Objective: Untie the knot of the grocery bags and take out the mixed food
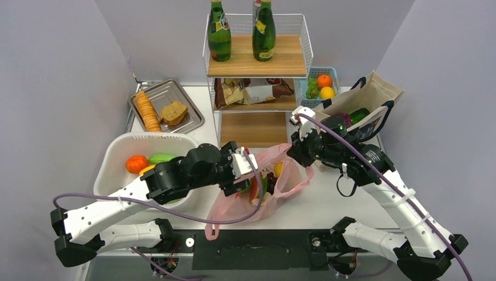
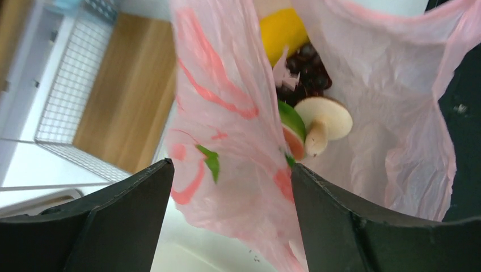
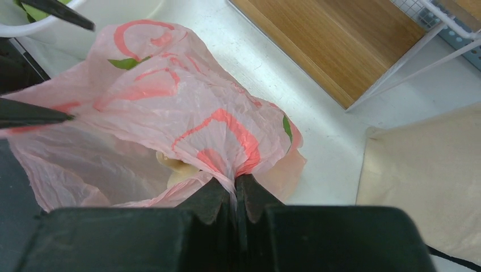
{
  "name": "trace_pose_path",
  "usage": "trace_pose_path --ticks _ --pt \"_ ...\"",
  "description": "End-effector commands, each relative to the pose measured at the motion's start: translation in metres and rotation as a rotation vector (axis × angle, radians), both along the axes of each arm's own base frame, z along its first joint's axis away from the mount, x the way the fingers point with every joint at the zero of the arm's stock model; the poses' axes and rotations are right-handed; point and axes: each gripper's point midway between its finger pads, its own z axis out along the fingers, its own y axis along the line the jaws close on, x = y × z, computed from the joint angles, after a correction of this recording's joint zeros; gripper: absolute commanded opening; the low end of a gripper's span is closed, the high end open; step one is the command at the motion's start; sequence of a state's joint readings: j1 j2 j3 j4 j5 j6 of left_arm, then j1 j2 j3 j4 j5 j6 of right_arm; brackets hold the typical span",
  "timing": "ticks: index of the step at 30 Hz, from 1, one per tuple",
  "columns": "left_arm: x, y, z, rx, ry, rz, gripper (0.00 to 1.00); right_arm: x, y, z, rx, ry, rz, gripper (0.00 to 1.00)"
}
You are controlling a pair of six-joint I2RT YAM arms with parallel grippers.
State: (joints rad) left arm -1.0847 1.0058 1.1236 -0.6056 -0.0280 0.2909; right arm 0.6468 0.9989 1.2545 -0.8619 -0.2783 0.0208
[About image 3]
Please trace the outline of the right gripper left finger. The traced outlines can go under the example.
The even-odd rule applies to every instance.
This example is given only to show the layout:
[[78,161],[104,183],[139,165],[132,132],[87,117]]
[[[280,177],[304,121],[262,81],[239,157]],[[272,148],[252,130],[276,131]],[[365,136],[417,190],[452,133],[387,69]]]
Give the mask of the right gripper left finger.
[[228,248],[232,240],[230,194],[213,178],[175,207],[193,216],[190,233],[199,245]]

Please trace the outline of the pink plastic grocery bag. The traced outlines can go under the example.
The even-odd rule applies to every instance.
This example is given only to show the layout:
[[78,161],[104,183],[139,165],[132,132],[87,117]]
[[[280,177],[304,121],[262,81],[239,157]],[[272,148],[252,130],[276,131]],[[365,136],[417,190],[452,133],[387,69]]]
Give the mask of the pink plastic grocery bag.
[[[234,194],[243,174],[284,201],[306,163],[287,115],[252,96],[178,24],[109,25],[84,61],[6,98],[75,117],[1,130],[46,211],[174,207],[212,178]],[[172,171],[157,151],[200,171],[168,189]]]

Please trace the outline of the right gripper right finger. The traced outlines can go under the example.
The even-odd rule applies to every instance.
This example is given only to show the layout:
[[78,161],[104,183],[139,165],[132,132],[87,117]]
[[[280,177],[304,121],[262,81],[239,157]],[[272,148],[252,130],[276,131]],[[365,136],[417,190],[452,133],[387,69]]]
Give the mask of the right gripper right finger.
[[235,180],[237,227],[243,252],[276,252],[277,228],[285,205],[254,178],[242,175]]

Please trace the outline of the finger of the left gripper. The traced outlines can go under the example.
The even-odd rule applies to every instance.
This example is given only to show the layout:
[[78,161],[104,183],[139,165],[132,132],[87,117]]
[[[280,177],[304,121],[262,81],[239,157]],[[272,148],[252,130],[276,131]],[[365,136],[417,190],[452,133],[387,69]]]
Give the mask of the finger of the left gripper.
[[59,110],[1,98],[1,129],[60,124],[75,117]]
[[66,5],[68,2],[69,1],[26,0],[20,1],[20,7],[26,12],[30,23],[54,16],[83,29],[94,31],[94,22],[68,7]]

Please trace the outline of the beige canvas tote bag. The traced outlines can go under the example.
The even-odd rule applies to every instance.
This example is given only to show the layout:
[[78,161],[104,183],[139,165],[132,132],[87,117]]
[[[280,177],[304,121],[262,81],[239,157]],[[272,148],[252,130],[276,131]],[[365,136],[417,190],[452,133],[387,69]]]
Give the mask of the beige canvas tote bag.
[[367,131],[358,205],[392,206],[425,243],[480,264],[480,104]]

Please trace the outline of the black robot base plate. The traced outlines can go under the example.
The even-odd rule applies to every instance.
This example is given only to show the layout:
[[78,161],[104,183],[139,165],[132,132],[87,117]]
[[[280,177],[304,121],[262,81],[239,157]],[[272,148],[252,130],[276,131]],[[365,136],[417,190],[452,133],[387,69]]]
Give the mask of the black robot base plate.
[[[31,59],[14,40],[1,38],[2,95],[46,79],[32,67]],[[1,271],[15,270],[41,213],[23,167],[8,141],[1,139]]]

